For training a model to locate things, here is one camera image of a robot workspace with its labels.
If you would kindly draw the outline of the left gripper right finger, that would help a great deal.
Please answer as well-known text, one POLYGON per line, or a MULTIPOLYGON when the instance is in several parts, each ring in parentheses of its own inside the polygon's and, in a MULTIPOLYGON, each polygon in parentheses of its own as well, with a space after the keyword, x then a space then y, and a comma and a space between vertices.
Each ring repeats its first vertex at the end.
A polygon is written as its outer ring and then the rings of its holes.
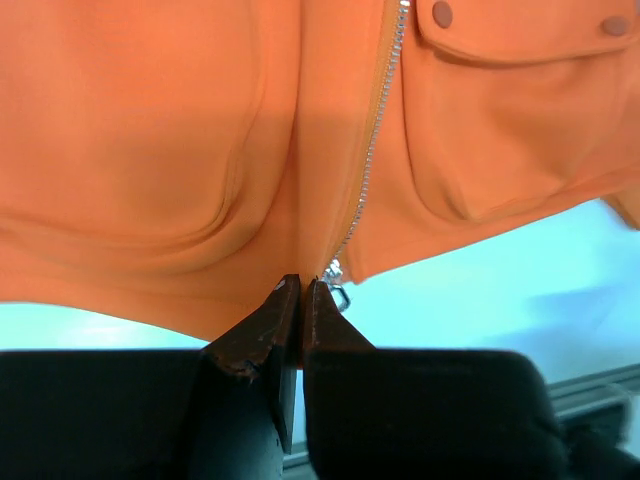
POLYGON ((635 479, 639 459, 567 430, 526 356, 381 349, 312 283, 304 316, 310 464, 321 479, 635 479))

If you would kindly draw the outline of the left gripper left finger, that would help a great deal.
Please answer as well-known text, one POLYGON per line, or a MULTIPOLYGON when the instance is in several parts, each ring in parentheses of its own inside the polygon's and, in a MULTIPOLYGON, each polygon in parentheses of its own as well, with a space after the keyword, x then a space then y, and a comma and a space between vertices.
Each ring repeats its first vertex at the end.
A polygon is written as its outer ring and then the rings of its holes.
POLYGON ((291 449, 300 281, 201 349, 8 351, 5 479, 278 479, 291 449))

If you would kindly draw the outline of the orange zip jacket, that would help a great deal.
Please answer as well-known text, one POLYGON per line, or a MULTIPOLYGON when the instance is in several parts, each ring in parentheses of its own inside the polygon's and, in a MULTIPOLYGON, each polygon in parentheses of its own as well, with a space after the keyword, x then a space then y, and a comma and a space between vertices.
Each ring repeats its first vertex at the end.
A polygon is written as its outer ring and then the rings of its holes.
POLYGON ((214 340, 602 199, 639 225, 635 1, 5 1, 1 298, 214 340))

